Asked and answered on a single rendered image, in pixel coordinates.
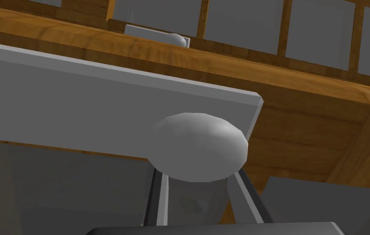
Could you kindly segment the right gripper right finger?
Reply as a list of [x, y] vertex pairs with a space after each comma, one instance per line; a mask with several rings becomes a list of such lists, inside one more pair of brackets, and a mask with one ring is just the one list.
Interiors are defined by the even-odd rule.
[[227, 178], [227, 191], [237, 224], [274, 222], [243, 168]]

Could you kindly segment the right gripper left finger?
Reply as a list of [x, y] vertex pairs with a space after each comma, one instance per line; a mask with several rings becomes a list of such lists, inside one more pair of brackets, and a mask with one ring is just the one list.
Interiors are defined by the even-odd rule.
[[153, 169], [144, 226], [168, 225], [169, 177]]

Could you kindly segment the large grey door knob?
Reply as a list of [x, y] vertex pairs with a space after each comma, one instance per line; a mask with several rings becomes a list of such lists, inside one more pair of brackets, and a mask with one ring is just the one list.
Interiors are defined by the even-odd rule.
[[246, 163], [248, 141], [224, 119], [181, 113], [153, 126], [146, 154], [152, 165], [170, 178], [212, 182], [230, 177]]

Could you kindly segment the large grey knob plate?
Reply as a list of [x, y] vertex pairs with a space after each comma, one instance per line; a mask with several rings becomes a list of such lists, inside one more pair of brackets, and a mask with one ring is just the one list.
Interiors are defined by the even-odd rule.
[[0, 45], [0, 141], [143, 157], [146, 132], [180, 113], [224, 119], [249, 139], [252, 91]]

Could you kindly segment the small grey door knob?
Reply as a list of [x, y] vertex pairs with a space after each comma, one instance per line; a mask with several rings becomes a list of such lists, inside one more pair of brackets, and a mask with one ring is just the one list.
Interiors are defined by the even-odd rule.
[[187, 47], [186, 40], [184, 39], [184, 37], [182, 37], [179, 34], [169, 33], [169, 34], [166, 34], [166, 38], [169, 44], [179, 46], [179, 47]]

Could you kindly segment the small grey knob plate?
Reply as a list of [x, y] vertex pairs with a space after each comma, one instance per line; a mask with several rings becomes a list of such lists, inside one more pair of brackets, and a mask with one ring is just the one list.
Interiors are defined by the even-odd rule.
[[[130, 24], [127, 24], [125, 26], [124, 34], [129, 35], [129, 36], [133, 36], [133, 37], [137, 37], [137, 38], [144, 38], [144, 39], [147, 39], [147, 40], [152, 40], [152, 41], [156, 41], [156, 42], [162, 42], [162, 43], [165, 43], [165, 44], [169, 44], [168, 41], [167, 41], [167, 38], [166, 38], [166, 34], [169, 34], [169, 33], [156, 31], [156, 30], [152, 30], [152, 29], [147, 29], [147, 28], [143, 28], [143, 27], [138, 27], [138, 26], [134, 26], [134, 25], [130, 25]], [[190, 47], [190, 38], [184, 37], [184, 39], [187, 42], [187, 47], [186, 48], [189, 48]]]

